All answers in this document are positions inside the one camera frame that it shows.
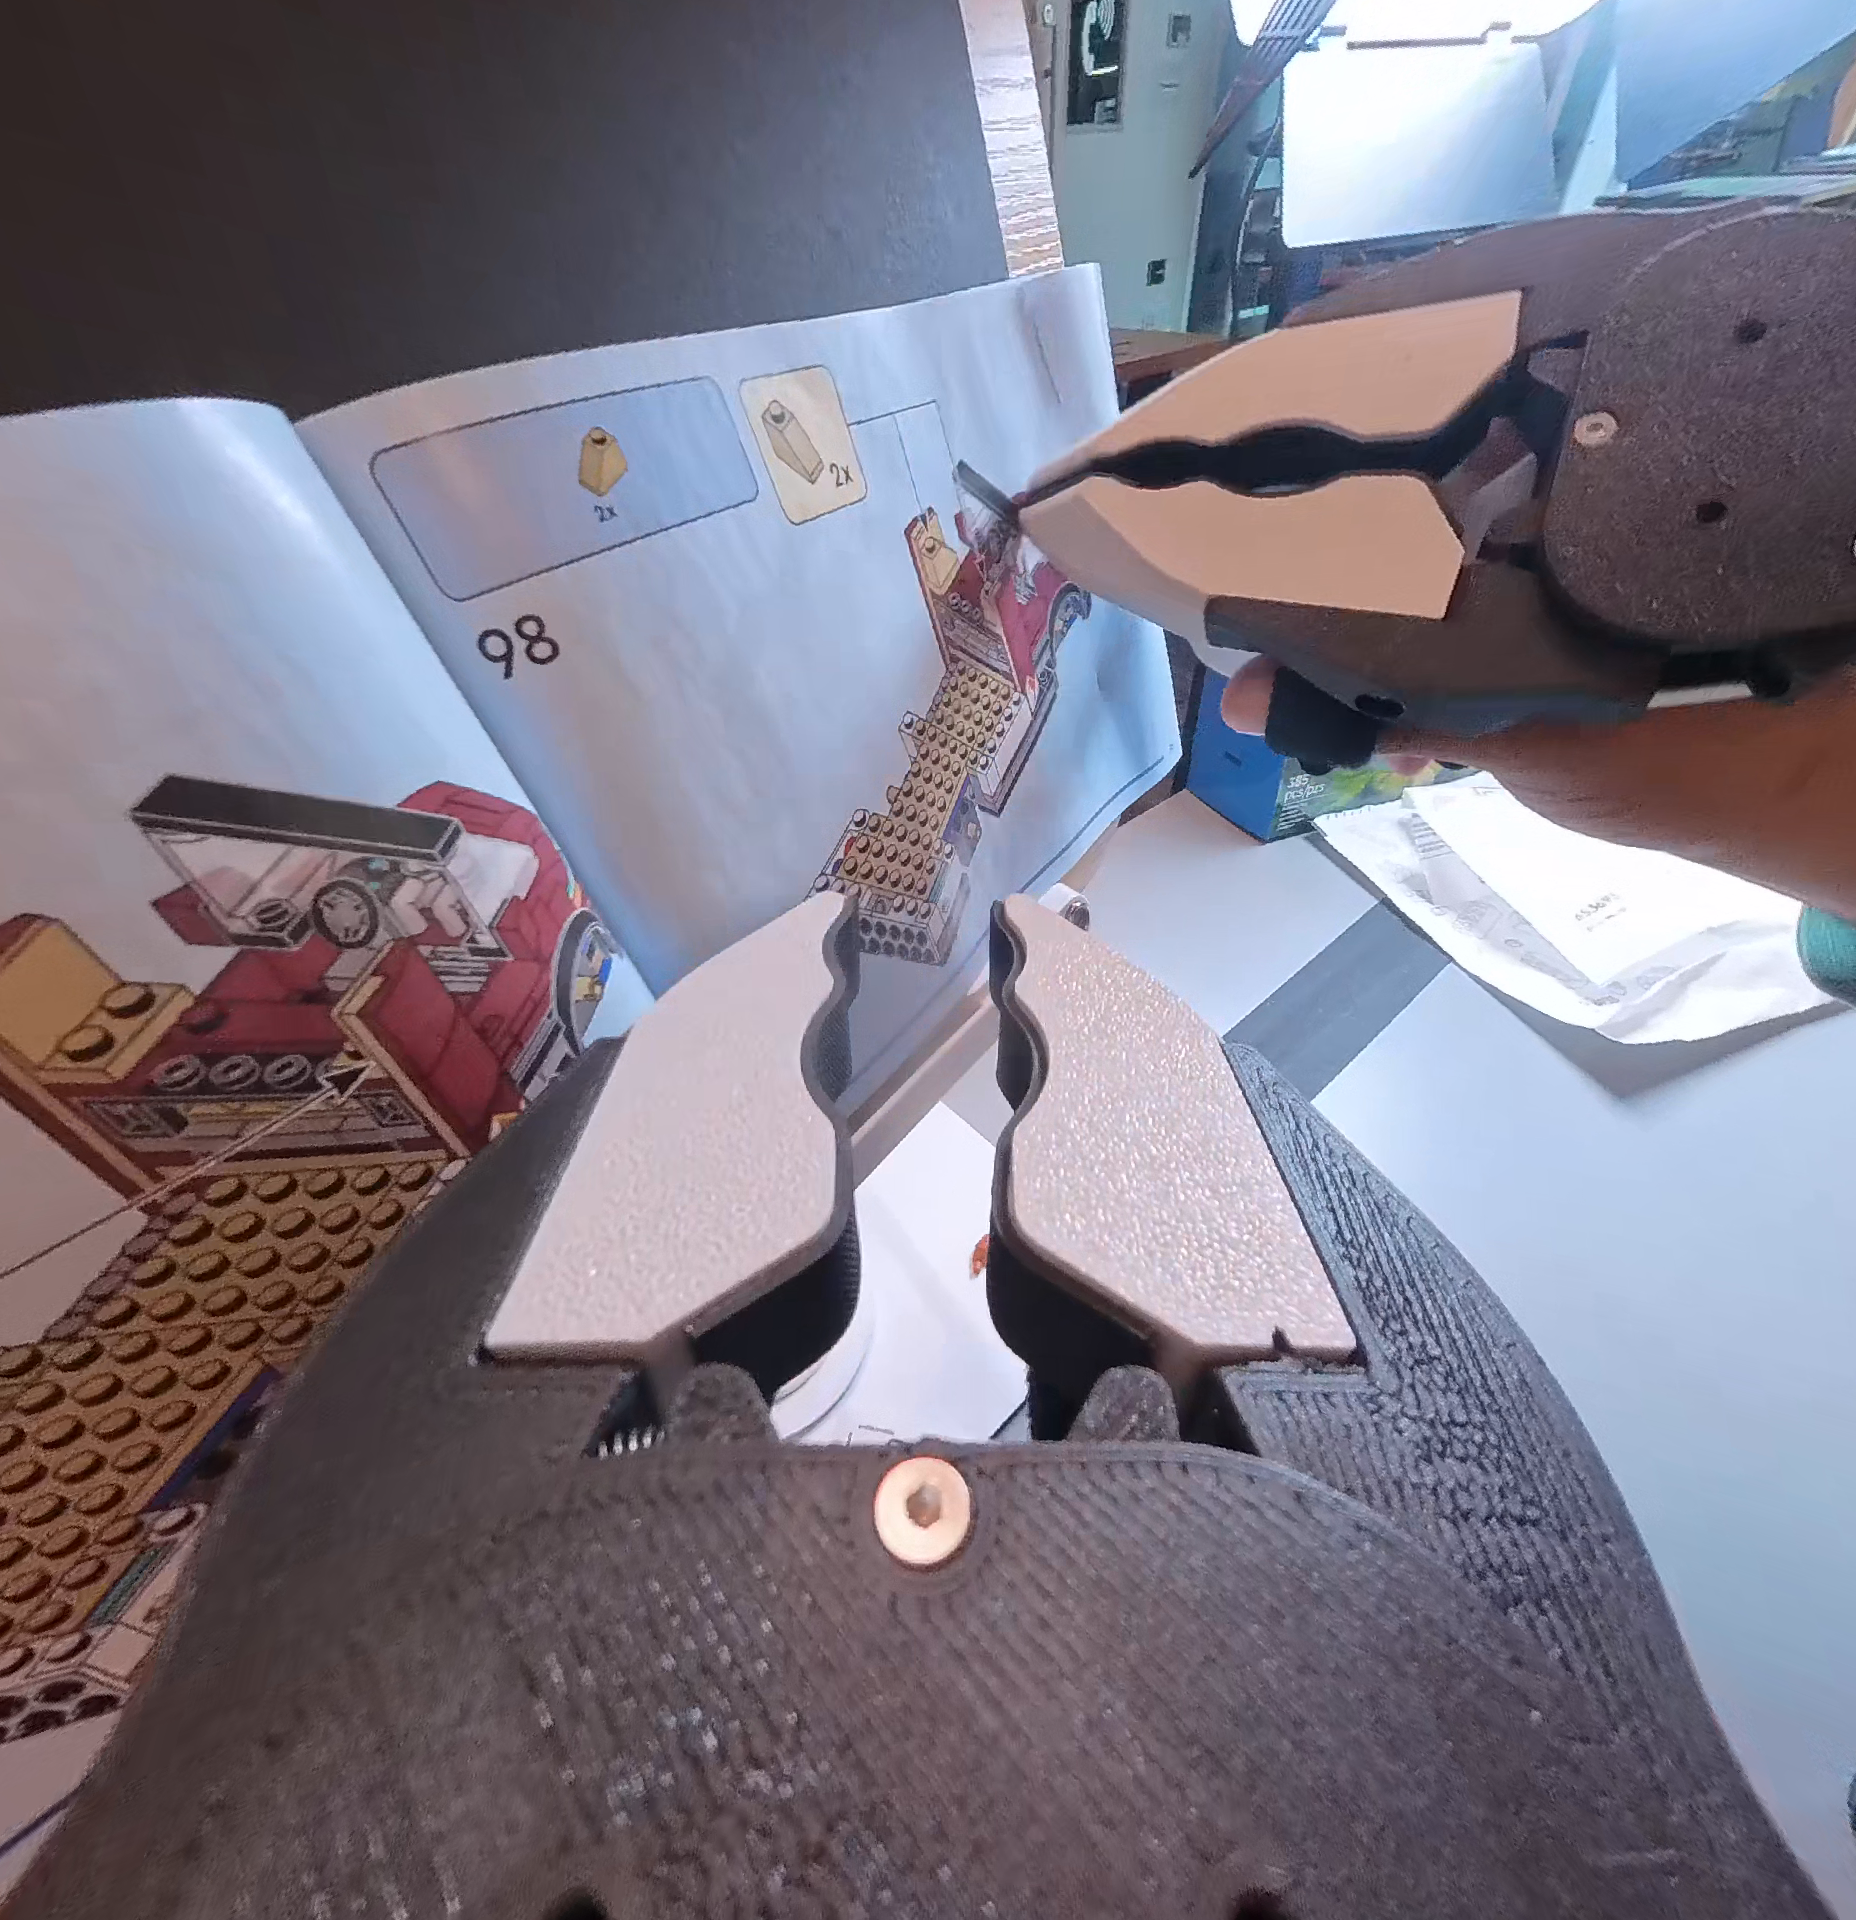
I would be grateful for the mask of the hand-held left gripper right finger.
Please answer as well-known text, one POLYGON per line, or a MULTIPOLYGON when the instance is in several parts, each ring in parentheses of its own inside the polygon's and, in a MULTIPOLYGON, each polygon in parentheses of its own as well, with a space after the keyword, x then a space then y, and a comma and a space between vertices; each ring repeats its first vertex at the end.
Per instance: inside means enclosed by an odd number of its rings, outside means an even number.
POLYGON ((1354 1363, 1319 1241, 1226 1062, 1153 973, 1041 899, 994 905, 994 1323, 1033 1373, 1354 1363))

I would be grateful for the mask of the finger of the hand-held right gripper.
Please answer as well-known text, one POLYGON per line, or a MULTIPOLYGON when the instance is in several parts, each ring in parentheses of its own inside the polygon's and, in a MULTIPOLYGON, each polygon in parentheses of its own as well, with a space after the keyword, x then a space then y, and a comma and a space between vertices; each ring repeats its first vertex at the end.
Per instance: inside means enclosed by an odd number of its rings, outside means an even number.
POLYGON ((1129 488, 1319 488, 1337 474, 1437 474, 1514 371, 1522 290, 1302 322, 1256 334, 1080 449, 1129 488))
POLYGON ((1426 474, 1226 485, 1226 449, 1100 449, 1009 504, 1033 550, 1115 610, 1212 600, 1445 616, 1465 568, 1426 474))

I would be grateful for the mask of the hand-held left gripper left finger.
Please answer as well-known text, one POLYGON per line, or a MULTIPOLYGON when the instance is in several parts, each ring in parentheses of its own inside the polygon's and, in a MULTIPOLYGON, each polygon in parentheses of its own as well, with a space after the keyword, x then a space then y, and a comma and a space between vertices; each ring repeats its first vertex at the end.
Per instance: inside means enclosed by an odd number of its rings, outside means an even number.
POLYGON ((822 890, 630 1027, 481 1329, 505 1363, 694 1363, 854 1234, 855 910, 822 890))

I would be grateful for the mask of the white booklet stand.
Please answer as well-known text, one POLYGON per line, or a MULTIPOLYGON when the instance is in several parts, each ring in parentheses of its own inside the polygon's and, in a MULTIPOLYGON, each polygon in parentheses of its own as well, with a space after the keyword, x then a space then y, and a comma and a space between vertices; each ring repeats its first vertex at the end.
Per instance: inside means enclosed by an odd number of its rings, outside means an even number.
POLYGON ((769 1396, 777 1439, 996 1439, 1021 1417, 1025 1363, 994 1329, 987 1275, 962 1273, 994 1234, 994 1148, 1004 1129, 1004 1098, 987 1087, 994 1050, 996 1009, 987 942, 974 942, 926 1014, 854 1087, 855 1313, 769 1396))

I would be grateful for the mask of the building instruction booklet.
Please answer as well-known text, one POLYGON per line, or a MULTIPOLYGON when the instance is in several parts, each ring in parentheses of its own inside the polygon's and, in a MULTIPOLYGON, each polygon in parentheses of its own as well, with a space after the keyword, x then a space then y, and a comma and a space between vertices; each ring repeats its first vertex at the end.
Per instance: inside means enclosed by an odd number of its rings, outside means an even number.
POLYGON ((1100 270, 0 417, 0 1905, 481 1145, 811 890, 878 1098, 1175 771, 1169 633, 979 504, 1115 417, 1100 270))

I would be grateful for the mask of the person's right forearm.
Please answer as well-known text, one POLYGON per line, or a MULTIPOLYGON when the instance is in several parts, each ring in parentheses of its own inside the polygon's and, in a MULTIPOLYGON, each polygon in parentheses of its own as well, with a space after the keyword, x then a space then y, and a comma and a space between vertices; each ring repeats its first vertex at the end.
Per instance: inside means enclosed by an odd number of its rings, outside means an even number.
POLYGON ((1682 728, 1702 866, 1793 899, 1811 985, 1856 1009, 1856 671, 1793 708, 1744 698, 1682 728))

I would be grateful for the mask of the overhead light panel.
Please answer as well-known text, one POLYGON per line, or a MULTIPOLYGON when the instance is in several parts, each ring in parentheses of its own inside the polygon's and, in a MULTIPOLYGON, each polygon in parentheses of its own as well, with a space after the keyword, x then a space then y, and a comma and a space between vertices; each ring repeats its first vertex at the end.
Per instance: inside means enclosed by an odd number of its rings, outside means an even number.
POLYGON ((1617 195, 1617 5, 1226 5, 1203 233, 1439 243, 1617 195))

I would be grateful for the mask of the blue toy set box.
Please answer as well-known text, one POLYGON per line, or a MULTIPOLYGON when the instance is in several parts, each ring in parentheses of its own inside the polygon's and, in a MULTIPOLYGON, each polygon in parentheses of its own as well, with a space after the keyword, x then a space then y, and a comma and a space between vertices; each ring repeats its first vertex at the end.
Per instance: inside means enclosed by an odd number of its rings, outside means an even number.
POLYGON ((1226 698, 1226 678, 1203 671, 1186 793, 1263 841, 1289 841, 1289 835, 1319 828, 1324 818, 1400 806, 1409 793, 1473 774, 1445 761, 1426 761, 1411 774, 1390 761, 1304 774, 1295 754, 1272 754, 1270 735, 1226 728, 1217 698, 1226 698))

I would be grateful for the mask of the white plastic bag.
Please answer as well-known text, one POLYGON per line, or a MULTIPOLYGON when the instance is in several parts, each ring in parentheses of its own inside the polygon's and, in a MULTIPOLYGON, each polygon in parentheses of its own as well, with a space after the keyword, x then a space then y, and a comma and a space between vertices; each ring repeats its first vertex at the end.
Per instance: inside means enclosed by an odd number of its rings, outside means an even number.
POLYGON ((1793 959, 1804 905, 1561 828, 1493 774, 1411 783, 1313 835, 1473 985, 1611 1046, 1715 1046, 1837 1007, 1793 959))

